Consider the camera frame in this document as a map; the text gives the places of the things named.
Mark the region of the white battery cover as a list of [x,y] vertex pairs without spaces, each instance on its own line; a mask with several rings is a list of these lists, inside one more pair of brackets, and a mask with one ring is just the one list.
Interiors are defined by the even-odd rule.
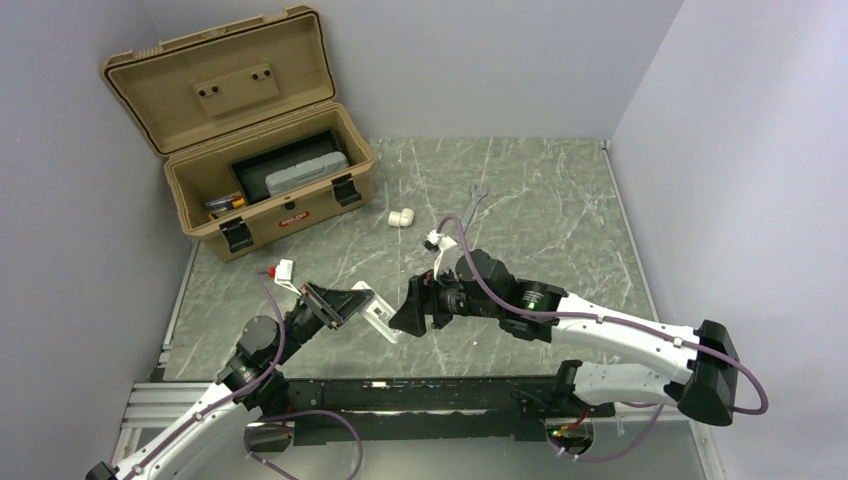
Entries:
[[395,331],[390,327],[389,320],[395,313],[395,309],[390,305],[374,301],[365,308],[363,316],[378,331],[394,334]]

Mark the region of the white remote control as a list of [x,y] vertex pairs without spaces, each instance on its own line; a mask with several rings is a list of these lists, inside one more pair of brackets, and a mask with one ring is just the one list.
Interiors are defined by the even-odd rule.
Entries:
[[359,314],[385,340],[391,344],[397,344],[400,331],[389,326],[389,320],[395,315],[396,310],[365,281],[358,281],[352,289],[370,294],[370,299],[360,308]]

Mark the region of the white pvc elbow fitting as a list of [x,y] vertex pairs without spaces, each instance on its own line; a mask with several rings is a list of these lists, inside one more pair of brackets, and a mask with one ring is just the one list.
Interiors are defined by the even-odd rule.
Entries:
[[393,228],[407,228],[414,223],[415,212],[410,208],[403,208],[399,211],[390,211],[387,218],[387,225]]

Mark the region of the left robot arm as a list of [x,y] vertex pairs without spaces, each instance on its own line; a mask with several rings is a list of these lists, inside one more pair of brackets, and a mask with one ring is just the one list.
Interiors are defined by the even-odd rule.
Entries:
[[187,479],[212,459],[231,434],[262,432],[290,437],[305,416],[279,366],[324,328],[360,315],[377,328],[394,314],[365,282],[348,290],[303,286],[292,311],[249,320],[234,353],[201,397],[136,453],[116,464],[100,462],[89,479]]

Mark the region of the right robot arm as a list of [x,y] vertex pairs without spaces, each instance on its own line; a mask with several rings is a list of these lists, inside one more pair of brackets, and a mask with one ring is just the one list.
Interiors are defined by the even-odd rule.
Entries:
[[550,392],[564,415],[612,402],[660,404],[704,424],[729,426],[738,411],[739,356],[721,323],[705,320],[691,328],[626,315],[517,278],[503,262],[474,250],[453,269],[411,277],[388,324],[421,337],[458,316],[495,319],[521,340],[578,343],[625,359],[618,366],[563,361]]

